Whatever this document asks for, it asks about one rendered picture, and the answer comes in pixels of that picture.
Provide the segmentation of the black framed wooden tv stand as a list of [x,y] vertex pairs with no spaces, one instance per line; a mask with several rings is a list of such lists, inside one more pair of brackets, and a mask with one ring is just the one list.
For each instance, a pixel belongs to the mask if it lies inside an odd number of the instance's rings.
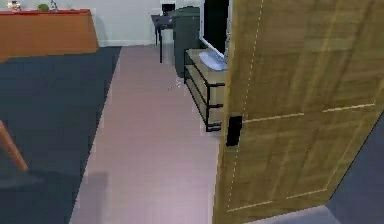
[[207,67],[199,57],[202,49],[184,52],[186,84],[206,132],[221,130],[225,90],[225,72]]

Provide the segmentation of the dark green bin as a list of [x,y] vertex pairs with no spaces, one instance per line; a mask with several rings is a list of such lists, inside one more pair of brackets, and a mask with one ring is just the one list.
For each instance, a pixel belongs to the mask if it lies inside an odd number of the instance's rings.
[[186,6],[171,13],[174,42],[174,63],[177,76],[184,77],[185,51],[199,49],[200,8]]

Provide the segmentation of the white framed television set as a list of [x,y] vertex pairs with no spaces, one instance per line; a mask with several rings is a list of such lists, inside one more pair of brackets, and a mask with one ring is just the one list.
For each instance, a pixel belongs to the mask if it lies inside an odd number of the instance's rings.
[[199,53],[210,69],[227,69],[225,59],[229,0],[201,0],[199,39],[207,47]]

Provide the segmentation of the dark small table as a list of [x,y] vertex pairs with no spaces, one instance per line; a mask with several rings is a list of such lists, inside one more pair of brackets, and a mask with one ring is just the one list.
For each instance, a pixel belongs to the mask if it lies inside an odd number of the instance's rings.
[[173,28],[173,20],[170,16],[152,15],[151,16],[154,28],[155,28],[155,44],[159,46],[160,56],[159,61],[162,61],[163,57],[163,38],[162,31]]

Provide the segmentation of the light wooden room door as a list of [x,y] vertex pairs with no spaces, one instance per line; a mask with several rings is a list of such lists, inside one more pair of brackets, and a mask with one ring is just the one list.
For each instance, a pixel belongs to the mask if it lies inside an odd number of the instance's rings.
[[[233,0],[212,224],[326,204],[384,112],[384,0]],[[242,117],[227,147],[228,120]]]

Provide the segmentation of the dark blue carpet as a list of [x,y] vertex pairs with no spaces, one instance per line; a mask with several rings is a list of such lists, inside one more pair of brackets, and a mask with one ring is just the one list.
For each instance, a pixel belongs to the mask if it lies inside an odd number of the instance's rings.
[[69,224],[120,53],[0,63],[0,121],[28,166],[0,147],[0,224]]

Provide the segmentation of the orange cabinet with red top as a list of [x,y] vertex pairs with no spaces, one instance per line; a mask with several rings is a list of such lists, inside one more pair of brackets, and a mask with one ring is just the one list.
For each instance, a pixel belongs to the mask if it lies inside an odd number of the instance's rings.
[[0,11],[0,63],[17,57],[93,53],[98,48],[89,9]]

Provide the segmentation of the brown wooden furniture leg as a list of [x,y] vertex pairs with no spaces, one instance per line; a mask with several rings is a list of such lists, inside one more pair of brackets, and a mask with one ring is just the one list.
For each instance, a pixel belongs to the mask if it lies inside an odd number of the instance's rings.
[[0,120],[0,146],[5,150],[13,164],[21,171],[26,172],[28,165],[16,147],[4,123]]

